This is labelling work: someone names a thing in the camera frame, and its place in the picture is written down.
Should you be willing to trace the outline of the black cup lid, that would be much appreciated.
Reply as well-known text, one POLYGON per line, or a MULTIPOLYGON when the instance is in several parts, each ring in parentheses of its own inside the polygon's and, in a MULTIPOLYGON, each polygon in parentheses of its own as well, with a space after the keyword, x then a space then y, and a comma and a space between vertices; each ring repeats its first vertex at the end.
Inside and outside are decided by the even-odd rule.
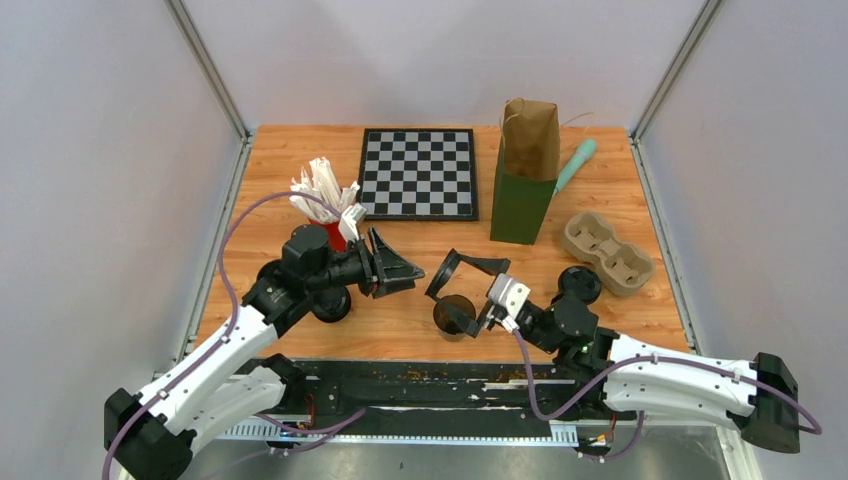
POLYGON ((571 293, 585 304, 594 303, 601 294, 602 282, 589 267, 574 265, 562 271, 558 278, 558 292, 571 293))
POLYGON ((438 298, 438 292, 450 281, 460 261, 460 254, 456 249, 451 249, 441 263, 430 284, 425 290, 425 295, 431 299, 438 298))

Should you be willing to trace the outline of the green paper bag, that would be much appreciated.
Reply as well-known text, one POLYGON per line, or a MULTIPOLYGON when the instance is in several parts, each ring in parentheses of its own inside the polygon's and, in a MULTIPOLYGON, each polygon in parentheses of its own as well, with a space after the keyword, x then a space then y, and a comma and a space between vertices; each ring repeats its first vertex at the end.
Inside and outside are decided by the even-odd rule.
POLYGON ((506 103, 495 171, 490 239, 536 242, 558 177, 560 123, 554 103, 506 103))

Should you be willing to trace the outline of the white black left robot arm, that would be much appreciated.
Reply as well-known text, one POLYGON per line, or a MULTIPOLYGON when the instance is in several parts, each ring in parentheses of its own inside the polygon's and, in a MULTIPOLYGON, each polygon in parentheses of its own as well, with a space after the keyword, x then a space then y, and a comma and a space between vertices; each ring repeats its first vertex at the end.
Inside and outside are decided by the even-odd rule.
POLYGON ((124 388, 104 404, 102 474, 118 462, 135 479, 177 479, 211 439, 276 406, 298 411, 306 400, 302 374, 281 354, 234 385, 230 376, 308 313, 338 321, 350 310, 349 286, 381 298, 414 288, 424 271, 389 247, 375 228, 366 239, 331 248, 318 225, 301 225, 279 259, 264 265, 225 323, 191 354, 136 393, 124 388))

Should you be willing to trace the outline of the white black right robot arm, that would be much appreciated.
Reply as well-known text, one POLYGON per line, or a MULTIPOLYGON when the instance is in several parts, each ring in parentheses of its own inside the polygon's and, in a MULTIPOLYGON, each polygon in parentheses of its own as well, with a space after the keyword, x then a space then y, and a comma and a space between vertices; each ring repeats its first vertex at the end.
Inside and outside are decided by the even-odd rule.
POLYGON ((555 420, 573 408, 589 418, 603 410, 668 414, 734 429, 744 441, 784 454, 799 453, 801 432, 820 433, 799 404, 798 384, 780 357, 759 353, 753 360, 715 359, 645 343, 599 326, 589 306, 600 296, 601 281, 591 269, 566 268, 557 294, 542 308, 530 301, 527 285, 508 275, 509 266, 507 259, 452 250, 426 294, 467 336, 498 325, 520 349, 534 346, 552 354, 556 368, 576 385, 571 398, 545 413, 530 384, 530 407, 537 418, 555 420), (493 278, 480 311, 451 306, 438 295, 462 263, 493 278))

